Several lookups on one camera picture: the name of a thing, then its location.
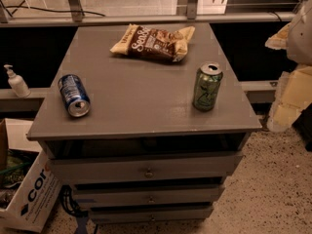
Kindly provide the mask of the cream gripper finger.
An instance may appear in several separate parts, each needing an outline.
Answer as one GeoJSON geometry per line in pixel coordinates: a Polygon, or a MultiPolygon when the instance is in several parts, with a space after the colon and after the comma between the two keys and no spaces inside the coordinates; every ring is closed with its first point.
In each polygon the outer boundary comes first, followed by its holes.
{"type": "Polygon", "coordinates": [[[285,50],[287,48],[290,26],[290,23],[286,24],[276,34],[269,37],[265,42],[265,46],[273,50],[285,50]]]}
{"type": "Polygon", "coordinates": [[[299,64],[293,72],[283,72],[279,78],[267,128],[275,133],[285,131],[311,103],[312,66],[299,64]]]}

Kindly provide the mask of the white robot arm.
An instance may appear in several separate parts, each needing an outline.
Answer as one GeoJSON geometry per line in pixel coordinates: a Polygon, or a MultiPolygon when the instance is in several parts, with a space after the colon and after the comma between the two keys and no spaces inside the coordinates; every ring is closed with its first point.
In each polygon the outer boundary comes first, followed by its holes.
{"type": "Polygon", "coordinates": [[[283,72],[278,80],[267,128],[279,133],[292,124],[312,103],[312,0],[301,8],[287,25],[265,42],[267,48],[285,50],[296,63],[292,72],[283,72]]]}

